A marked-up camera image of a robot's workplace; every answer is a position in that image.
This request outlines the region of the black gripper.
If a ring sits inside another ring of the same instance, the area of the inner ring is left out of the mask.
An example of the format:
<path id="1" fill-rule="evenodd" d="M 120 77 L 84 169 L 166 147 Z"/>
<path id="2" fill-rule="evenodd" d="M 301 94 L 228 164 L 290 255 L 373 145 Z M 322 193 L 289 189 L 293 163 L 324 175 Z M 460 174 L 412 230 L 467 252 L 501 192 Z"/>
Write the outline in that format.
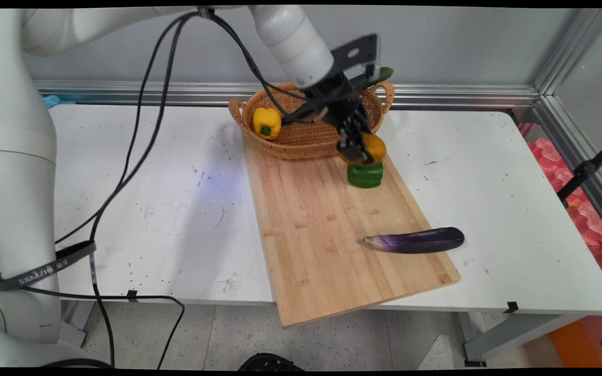
<path id="1" fill-rule="evenodd" d="M 334 127 L 339 136 L 337 152 L 346 163 L 368 162 L 365 143 L 372 138 L 368 114 L 361 96 L 354 92 L 344 73 L 325 78 L 305 89 L 308 100 L 317 100 L 328 113 L 322 121 Z"/>

